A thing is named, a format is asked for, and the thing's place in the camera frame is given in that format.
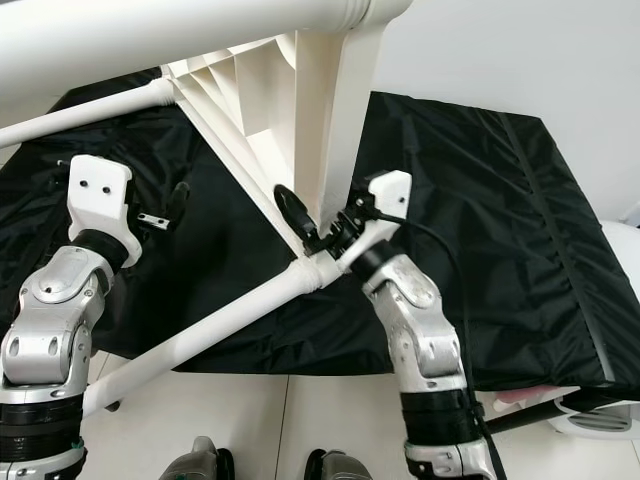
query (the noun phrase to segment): white wall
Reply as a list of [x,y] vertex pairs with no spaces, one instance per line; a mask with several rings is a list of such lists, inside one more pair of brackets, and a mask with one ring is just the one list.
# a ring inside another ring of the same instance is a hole
[[600,217],[640,200],[638,0],[414,0],[374,88],[541,117]]

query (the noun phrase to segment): pink object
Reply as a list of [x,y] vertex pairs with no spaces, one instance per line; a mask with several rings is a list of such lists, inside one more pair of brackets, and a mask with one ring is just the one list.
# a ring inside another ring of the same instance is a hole
[[542,385],[539,387],[531,387],[531,388],[521,388],[519,390],[508,390],[506,392],[498,392],[496,393],[496,398],[503,403],[516,403],[521,400],[526,400],[527,398],[531,398],[535,395],[540,395],[543,393],[550,392],[555,390],[558,387],[550,387],[546,385]]

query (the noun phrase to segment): black mattress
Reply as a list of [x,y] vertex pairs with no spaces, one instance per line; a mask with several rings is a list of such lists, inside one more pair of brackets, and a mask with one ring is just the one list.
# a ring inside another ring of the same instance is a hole
[[[157,70],[68,93],[66,108],[142,85]],[[25,143],[0,171],[0,334],[26,276],[64,244],[57,160],[131,167],[143,211],[175,184],[192,195],[173,234],[121,272],[94,346],[133,358],[285,269],[293,255],[178,107],[152,108]],[[413,175],[409,218],[439,232],[464,269],[478,387],[640,386],[640,305],[541,120],[374,92],[354,178]],[[404,227],[392,241],[439,285],[460,325],[445,252]],[[304,295],[180,367],[194,372],[389,372],[383,328],[351,276]]]

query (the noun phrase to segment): black cable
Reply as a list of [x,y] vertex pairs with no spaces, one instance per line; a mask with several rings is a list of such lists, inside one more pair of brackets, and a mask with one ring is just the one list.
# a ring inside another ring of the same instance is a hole
[[476,390],[475,390],[475,381],[473,378],[473,372],[471,370],[471,349],[469,347],[469,300],[467,295],[467,286],[465,283],[465,277],[462,272],[462,267],[460,267],[460,262],[458,262],[457,257],[451,250],[451,247],[447,243],[447,241],[440,236],[437,232],[421,225],[419,223],[412,222],[410,220],[405,220],[400,217],[393,217],[391,215],[385,215],[380,212],[376,212],[376,218],[379,220],[386,220],[387,222],[397,223],[399,225],[407,225],[409,227],[415,228],[416,230],[420,230],[423,233],[426,233],[435,240],[438,245],[445,251],[447,256],[449,257],[449,262],[451,266],[455,270],[455,273],[458,277],[458,281],[460,283],[460,296],[462,297],[462,346],[463,346],[463,364],[464,364],[464,376],[467,381],[467,391],[469,395],[469,400],[471,402],[471,409],[473,412],[473,416],[478,424],[478,428],[482,432],[482,435],[487,441],[487,445],[489,446],[489,453],[491,455],[491,462],[493,463],[493,468],[496,472],[498,480],[507,480],[507,475],[504,471],[504,466],[502,465],[502,460],[500,459],[500,455],[498,453],[498,449],[496,448],[496,444],[493,441],[493,437],[491,436],[491,432],[489,431],[489,427],[484,420],[483,416],[483,408],[482,404],[478,402],[476,398]]

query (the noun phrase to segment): small metal bracket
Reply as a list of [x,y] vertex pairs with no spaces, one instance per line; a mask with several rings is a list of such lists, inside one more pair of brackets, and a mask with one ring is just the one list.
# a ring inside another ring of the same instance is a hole
[[167,220],[166,218],[154,217],[153,215],[149,215],[148,213],[138,214],[138,220],[140,220],[143,224],[157,230],[167,231],[171,229],[171,222],[169,220]]

